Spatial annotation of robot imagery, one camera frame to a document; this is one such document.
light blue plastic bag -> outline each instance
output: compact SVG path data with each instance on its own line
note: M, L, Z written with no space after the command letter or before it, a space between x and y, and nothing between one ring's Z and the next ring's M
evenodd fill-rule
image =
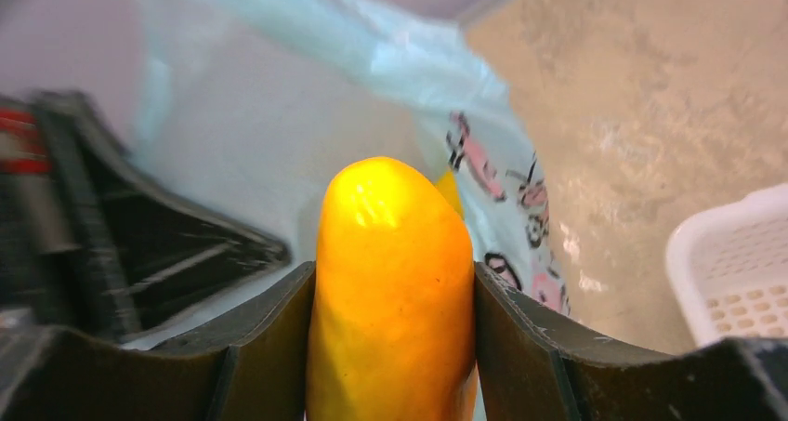
M474 255L568 314L544 174L507 86L452 24L376 0L142 0L134 153L186 197L312 259L330 179L360 159L454 171Z

pink cartoon print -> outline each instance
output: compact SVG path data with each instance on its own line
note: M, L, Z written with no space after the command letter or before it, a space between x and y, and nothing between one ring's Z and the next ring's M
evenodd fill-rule
M528 242L534 249L541 246L542 240L549 235L550 222L550 203L547 201L547 187L545 187L543 180L533 180L535 168L536 159L534 157L527 176L514 170L506 171L508 177L514 177L521 181L518 187L518 205L528 212L528 228L526 231L528 232ZM533 213L533 209L540 207L541 209L538 212Z
M449 157L449 165L452 170L460 169L463 161L466 161L468 170L479 186L490 195L496 202L506 200L504 187L495 179L497 171L487 159L487 152L475 139L470 136L470 126L463 112L453 112L452 121L457 124L460 138L457 142L452 140L452 134L446 134L446 143L452 155Z
M496 274L506 280L509 284L522 291L517 273L514 271L509 261L502 254L489 252L484 255L484 264L490 267Z
M535 259L531 266L536 272L531 282L531 297L554 311L561 311L562 307L569 310L566 285L561 283L558 273L550 267L543 270Z

white basket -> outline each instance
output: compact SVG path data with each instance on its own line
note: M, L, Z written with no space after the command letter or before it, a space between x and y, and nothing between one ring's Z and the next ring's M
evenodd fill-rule
M699 347L727 335L788 336L788 183L688 218L666 263Z

beige tabletop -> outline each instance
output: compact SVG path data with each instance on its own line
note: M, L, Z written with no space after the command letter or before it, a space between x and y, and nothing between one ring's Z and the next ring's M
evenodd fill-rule
M788 180L788 0L513 0L467 39L541 156L574 317L691 349L665 243Z

perforated plastic basket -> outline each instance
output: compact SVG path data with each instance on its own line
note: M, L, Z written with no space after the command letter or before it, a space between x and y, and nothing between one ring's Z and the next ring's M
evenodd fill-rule
M788 336L788 183L688 218L666 264L699 347L726 335Z

